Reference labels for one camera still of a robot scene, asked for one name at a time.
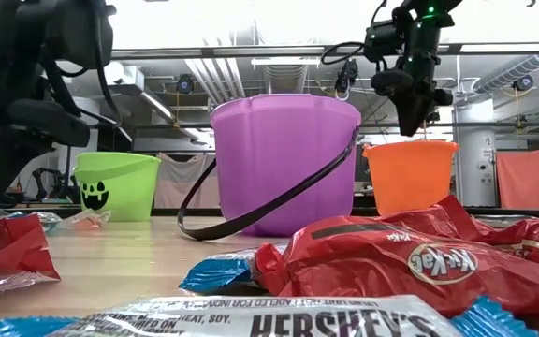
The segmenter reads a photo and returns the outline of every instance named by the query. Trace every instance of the orange curtain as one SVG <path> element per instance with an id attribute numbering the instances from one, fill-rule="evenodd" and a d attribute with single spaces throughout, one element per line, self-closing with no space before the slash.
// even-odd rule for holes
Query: orange curtain
<path id="1" fill-rule="evenodd" d="M 539 150 L 497 153 L 496 169 L 503 208 L 539 210 Z"/>

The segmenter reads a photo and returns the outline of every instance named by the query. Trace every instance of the jack-o'-lantern face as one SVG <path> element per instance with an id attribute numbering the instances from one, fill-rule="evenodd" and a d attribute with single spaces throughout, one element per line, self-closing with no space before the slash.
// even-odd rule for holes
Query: jack-o'-lantern face
<path id="1" fill-rule="evenodd" d="M 84 183 L 82 185 L 82 202 L 86 208 L 93 211 L 102 209 L 108 202 L 109 191 L 102 182 L 99 183 Z"/>

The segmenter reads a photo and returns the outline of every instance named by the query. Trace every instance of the pink curtain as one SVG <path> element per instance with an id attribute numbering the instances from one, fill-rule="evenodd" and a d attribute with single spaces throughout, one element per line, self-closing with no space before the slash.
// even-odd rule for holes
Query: pink curtain
<path id="1" fill-rule="evenodd" d="M 497 153 L 496 169 L 503 208 L 539 210 L 539 150 Z"/>
<path id="2" fill-rule="evenodd" d="M 165 154 L 158 154 L 157 157 L 161 159 L 161 164 L 155 187 L 155 208 L 180 208 L 191 187 L 215 156 L 198 154 L 186 162 L 173 160 Z M 219 207 L 220 193 L 214 170 L 201 185 L 188 208 Z"/>

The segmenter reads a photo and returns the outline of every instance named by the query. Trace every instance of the orange bucket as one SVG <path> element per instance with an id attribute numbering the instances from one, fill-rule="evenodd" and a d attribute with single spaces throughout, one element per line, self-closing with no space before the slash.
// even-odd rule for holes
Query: orange bucket
<path id="1" fill-rule="evenodd" d="M 378 212 L 425 209 L 448 196 L 458 149 L 456 143 L 439 140 L 365 145 Z"/>

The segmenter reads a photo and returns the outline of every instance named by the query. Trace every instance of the hershey's logo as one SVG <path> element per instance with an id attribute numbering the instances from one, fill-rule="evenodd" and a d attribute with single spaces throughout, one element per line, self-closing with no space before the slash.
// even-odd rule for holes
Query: hershey's logo
<path id="1" fill-rule="evenodd" d="M 415 330 L 401 331 L 403 323 Z M 408 332 L 414 332 L 415 337 L 444 337 L 434 330 L 426 318 L 379 309 L 320 312 L 314 315 L 254 315 L 250 336 L 403 337 Z"/>

